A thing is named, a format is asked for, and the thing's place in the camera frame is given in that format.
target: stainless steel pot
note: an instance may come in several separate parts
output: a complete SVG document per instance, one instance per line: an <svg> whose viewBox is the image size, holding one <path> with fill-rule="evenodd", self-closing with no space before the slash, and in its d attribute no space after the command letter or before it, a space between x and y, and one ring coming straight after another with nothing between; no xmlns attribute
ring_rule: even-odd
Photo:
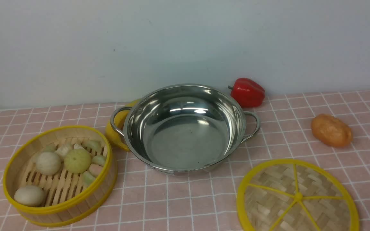
<svg viewBox="0 0 370 231"><path fill-rule="evenodd" d="M130 111L121 131L114 118L124 110ZM257 121L254 132L246 136L245 115ZM230 96L193 84L158 89L134 107L114 111L110 122L138 159L173 175L210 171L261 124L255 113L243 111Z"/></svg>

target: pink tablecloth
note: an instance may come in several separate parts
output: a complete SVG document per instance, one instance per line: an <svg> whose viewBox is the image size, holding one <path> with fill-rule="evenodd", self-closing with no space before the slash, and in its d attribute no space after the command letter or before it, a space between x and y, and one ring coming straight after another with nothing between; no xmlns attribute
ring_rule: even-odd
<svg viewBox="0 0 370 231"><path fill-rule="evenodd" d="M27 140L54 127L83 124L104 132L119 103L82 104L0 111L0 231L47 230L25 221L5 199L3 170ZM104 206L72 231L241 230L235 192L244 174L269 159L302 159L323 167L355 199L361 230L370 231L370 90L277 95L256 108L261 133L244 143L219 168L201 177L171 177L147 168L131 153L116 151L118 181ZM336 149L311 134L316 114L333 114L350 125L352 146ZM252 130L253 121L248 121Z"/></svg>

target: red bell pepper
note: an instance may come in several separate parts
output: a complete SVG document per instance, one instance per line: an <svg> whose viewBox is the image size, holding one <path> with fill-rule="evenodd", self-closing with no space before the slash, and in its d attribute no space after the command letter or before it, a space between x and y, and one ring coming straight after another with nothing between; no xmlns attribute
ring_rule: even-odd
<svg viewBox="0 0 370 231"><path fill-rule="evenodd" d="M258 107L265 98L265 90L248 78L239 78L233 87L228 86L231 97L234 98L242 108Z"/></svg>

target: pot rim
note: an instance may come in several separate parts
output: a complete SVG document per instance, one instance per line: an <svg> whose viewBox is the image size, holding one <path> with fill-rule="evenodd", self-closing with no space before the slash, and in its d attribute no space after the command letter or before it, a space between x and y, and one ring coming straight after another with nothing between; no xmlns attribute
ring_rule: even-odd
<svg viewBox="0 0 370 231"><path fill-rule="evenodd" d="M159 91L162 91L162 90L166 90L166 89L169 89L169 88L176 88L176 87L186 87L186 86L189 86L189 87L202 87L202 88L206 88L206 89L209 89L209 90L214 90L214 91L217 91L219 93L221 93L223 96L225 96L226 98L228 98L233 106L235 106L240 115L241 115L241 121L242 121L242 127L241 127L241 131L240 131L240 134L238 135L237 139L236 139L236 142L233 146L231 146L227 151L226 151L226 155L223 156L223 158L220 158L219 160L215 161L215 162L211 162L210 164L207 164L201 168L194 168L194 169L180 169L180 168L169 168L167 166L161 166L159 164L155 164L147 159L145 159L144 157L142 157L136 150L135 148L131 145L131 142L129 141L129 138L127 136L127 131L128 131L128 121L129 121L129 118L131 118L133 112L138 108L138 106L146 99L146 98L149 98L151 95L155 94L156 92L159 92ZM238 102L232 98L230 95L226 95L225 93L223 93L222 91L216 89L216 88L213 88L213 87L210 87L208 85L203 85L203 84L192 84L192 83L182 83L182 84L175 84L175 85L169 85L169 86L166 86L166 87L163 87L163 88L159 88L147 95L145 95L144 97L142 97L138 103L136 103L130 110L129 110L129 113L128 115L126 116L126 119L125 119L125 122L124 122L124 130L123 130L123 133L124 133L124 139L125 139L125 143L126 145L129 147L129 150L131 150L131 152L135 155L135 157L137 157L138 159L140 159L142 162L150 165L151 167L153 168L157 168L158 170L160 171L163 171L163 172L189 172L189 171L196 171L196 170L200 170L200 169L204 169L204 168L207 168L207 167L211 167L212 165L215 165L221 161L223 161L224 159L226 159L232 152L235 151L236 148L238 148L238 146L241 144L242 142L242 139L244 137L244 134L245 134L245 130L246 130L246 118L245 118L245 113L244 111L242 110L241 106L238 104Z"/></svg>

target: yellow spoke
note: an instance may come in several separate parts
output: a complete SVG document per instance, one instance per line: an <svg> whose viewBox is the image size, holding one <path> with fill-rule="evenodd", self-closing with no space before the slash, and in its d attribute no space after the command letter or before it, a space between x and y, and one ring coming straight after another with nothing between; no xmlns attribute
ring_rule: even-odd
<svg viewBox="0 0 370 231"><path fill-rule="evenodd" d="M296 193L299 193L298 174L296 172L296 164L294 164L294 176L295 176L295 189L296 189Z"/></svg>
<svg viewBox="0 0 370 231"><path fill-rule="evenodd" d="M316 222L315 222L315 221L314 221L314 219L312 218L312 216L311 216L310 212L308 211L308 209L306 209L305 205L304 205L301 201L299 201L298 203L302 206L302 208L304 209L304 211L305 211L305 212L306 212L306 214L308 215L309 219L311 219L311 222L312 222L312 224L314 224L314 226L315 226L316 230L317 230L317 231L321 231L321 229L318 227L318 225L316 224Z"/></svg>
<svg viewBox="0 0 370 231"><path fill-rule="evenodd" d="M289 209L291 209L292 208L292 206L294 206L295 205L295 203L296 203L296 200L294 200L290 205L289 205L289 207L285 210L285 212L284 213L282 213L282 215L276 220L276 222L270 227L270 229L269 229L269 231L272 231L275 227L276 227L276 225L278 225L279 224L279 222L282 220L282 218L284 218L284 216L286 215L286 213L289 211Z"/></svg>
<svg viewBox="0 0 370 231"><path fill-rule="evenodd" d="M333 199L333 200L345 200L342 196L304 196L303 200L315 200L315 199Z"/></svg>
<svg viewBox="0 0 370 231"><path fill-rule="evenodd" d="M273 191L275 193L277 192L277 193L283 194L285 196L289 196L289 197L294 198L294 195L292 195L292 194L289 194L289 193L286 193L286 192L282 192L281 190L277 190L277 189L274 189L274 188L271 188L271 187L261 186L261 185L257 185L257 184L248 184L248 185L249 186L252 186L252 187L260 188L260 189L265 189L265 190Z"/></svg>

